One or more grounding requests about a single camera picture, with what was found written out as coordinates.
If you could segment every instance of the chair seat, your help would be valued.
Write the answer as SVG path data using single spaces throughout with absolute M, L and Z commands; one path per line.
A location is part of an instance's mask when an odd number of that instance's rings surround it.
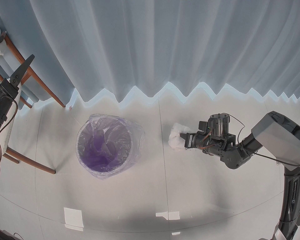
M 18 95 L 15 98 L 15 101 L 17 103 L 19 103 L 20 100 L 20 96 L 21 96 L 21 83 L 19 83 L 18 85 L 19 87 L 19 91 L 18 91 Z M 2 124 L 1 128 L 2 129 L 7 123 L 8 121 L 12 118 L 12 116 L 14 115 L 16 110 L 16 106 L 15 103 L 13 103 L 7 113 L 7 120 Z M 5 154 L 7 146 L 8 146 L 8 141 L 9 138 L 11 136 L 11 129 L 13 128 L 13 123 L 14 123 L 14 119 L 11 121 L 11 123 L 0 133 L 0 145 L 1 145 L 1 150 L 2 150 L 2 155 Z

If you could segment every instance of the floor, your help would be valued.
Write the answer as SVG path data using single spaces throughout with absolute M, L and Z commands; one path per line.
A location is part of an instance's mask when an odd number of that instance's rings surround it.
M 57 173 L 3 158 L 0 229 L 24 240 L 270 239 L 282 206 L 282 165 L 254 156 L 231 170 L 199 150 L 173 150 L 168 138 L 175 122 L 197 130 L 200 120 L 227 112 L 246 125 L 243 139 L 266 113 L 300 122 L 299 109 L 300 101 L 284 94 L 261 97 L 225 86 L 215 95 L 204 85 L 188 97 L 169 85 L 153 98 L 133 89 L 121 103 L 104 93 L 84 103 L 75 93 L 66 108 L 51 99 L 24 107 L 9 146 Z M 120 116 L 145 130 L 139 161 L 105 180 L 90 175 L 75 153 L 78 131 L 93 113 Z M 230 132 L 240 128 L 232 119 Z M 81 211 L 82 226 L 66 222 L 66 209 Z

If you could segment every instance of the trash can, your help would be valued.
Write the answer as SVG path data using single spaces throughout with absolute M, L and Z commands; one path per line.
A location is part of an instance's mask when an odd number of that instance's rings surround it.
M 106 179 L 136 163 L 144 137 L 145 132 L 137 123 L 94 114 L 77 135 L 76 155 L 91 175 Z

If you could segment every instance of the curtain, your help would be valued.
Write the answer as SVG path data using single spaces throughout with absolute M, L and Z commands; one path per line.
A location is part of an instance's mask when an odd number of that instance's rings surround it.
M 85 102 L 103 88 L 120 102 L 167 82 L 185 96 L 205 82 L 299 98 L 299 11 L 298 0 L 0 0 L 0 27 L 64 104 L 74 88 Z M 18 62 L 0 65 L 10 75 Z M 24 92 L 50 97 L 31 78 Z

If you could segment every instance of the plastic bag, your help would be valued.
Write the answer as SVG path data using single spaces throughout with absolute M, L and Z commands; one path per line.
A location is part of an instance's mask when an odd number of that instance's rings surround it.
M 140 156 L 145 132 L 140 125 L 110 115 L 91 115 L 76 139 L 80 164 L 106 179 L 130 168 Z
M 180 134 L 188 132 L 191 132 L 189 127 L 174 123 L 168 141 L 170 147 L 176 150 L 185 150 L 185 140 L 180 137 Z

